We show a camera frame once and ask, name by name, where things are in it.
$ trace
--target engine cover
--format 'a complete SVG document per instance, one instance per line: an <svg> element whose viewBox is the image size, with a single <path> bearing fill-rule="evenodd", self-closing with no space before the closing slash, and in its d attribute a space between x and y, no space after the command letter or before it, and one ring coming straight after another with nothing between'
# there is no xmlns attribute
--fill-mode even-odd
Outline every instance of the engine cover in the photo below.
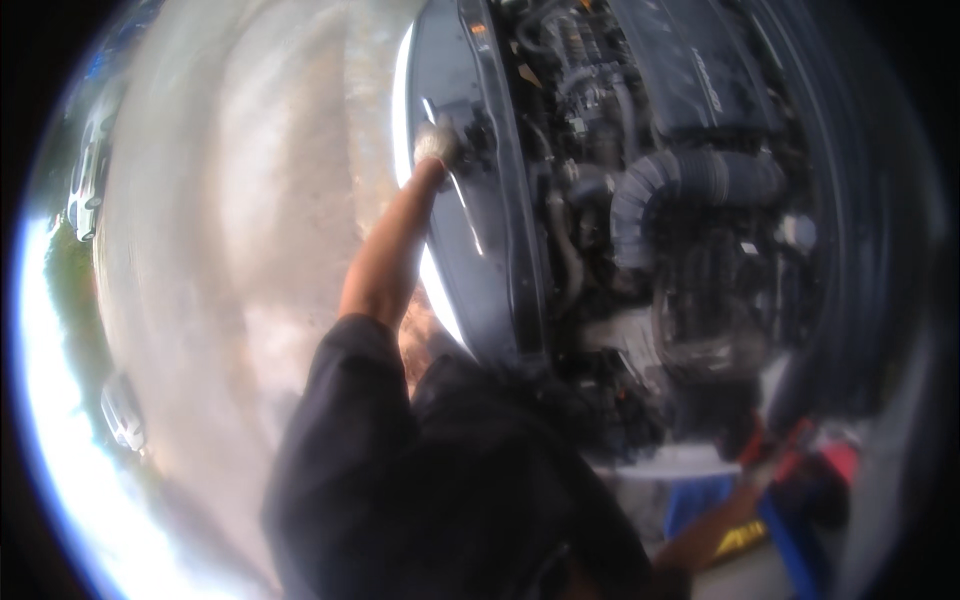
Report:
<svg viewBox="0 0 960 600"><path fill-rule="evenodd" d="M717 0L609 0L659 133L778 131L759 66Z"/></svg>

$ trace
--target air intake hose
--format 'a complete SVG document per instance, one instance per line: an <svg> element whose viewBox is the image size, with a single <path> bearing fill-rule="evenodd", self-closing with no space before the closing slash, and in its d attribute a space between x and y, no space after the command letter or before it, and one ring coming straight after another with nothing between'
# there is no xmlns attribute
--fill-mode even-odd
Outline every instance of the air intake hose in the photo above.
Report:
<svg viewBox="0 0 960 600"><path fill-rule="evenodd" d="M654 270L648 224L661 206L761 206L783 191L786 178L768 156L736 152L659 152L630 165L613 194L613 262L621 269Z"/></svg>

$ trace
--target white glove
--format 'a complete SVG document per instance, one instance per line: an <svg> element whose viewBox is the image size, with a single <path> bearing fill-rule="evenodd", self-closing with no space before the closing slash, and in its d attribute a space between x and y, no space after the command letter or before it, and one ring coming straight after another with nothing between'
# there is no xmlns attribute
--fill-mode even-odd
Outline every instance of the white glove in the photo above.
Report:
<svg viewBox="0 0 960 600"><path fill-rule="evenodd" d="M447 169L460 157L460 137L453 129L453 121L449 115L440 115L437 125L424 122L417 129L417 141L414 142L414 164L431 156L439 158Z"/></svg>

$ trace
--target black shirt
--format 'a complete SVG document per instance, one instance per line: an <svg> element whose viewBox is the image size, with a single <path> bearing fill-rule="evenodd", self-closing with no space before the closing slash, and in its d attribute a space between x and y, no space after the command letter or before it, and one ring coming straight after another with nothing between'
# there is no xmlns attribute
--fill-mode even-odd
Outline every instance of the black shirt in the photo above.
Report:
<svg viewBox="0 0 960 600"><path fill-rule="evenodd" d="M287 595L548 598L572 553L608 597L636 598L651 578L633 528L526 404L452 355L411 404L393 332L341 319L317 350L264 508Z"/></svg>

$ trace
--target white car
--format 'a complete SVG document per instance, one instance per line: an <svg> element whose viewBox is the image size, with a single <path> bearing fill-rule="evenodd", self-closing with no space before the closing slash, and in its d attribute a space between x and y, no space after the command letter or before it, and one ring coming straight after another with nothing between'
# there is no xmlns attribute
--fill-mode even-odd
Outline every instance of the white car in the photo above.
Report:
<svg viewBox="0 0 960 600"><path fill-rule="evenodd" d="M113 439L125 448L139 452L146 443L143 419L140 418L133 388L125 374L114 373L104 384L100 408L104 411Z"/></svg>
<svg viewBox="0 0 960 600"><path fill-rule="evenodd" d="M97 207L104 201L107 187L110 133L124 88L122 81L113 80L97 97L87 116L80 156L70 176L66 216L82 242L92 240L97 232Z"/></svg>

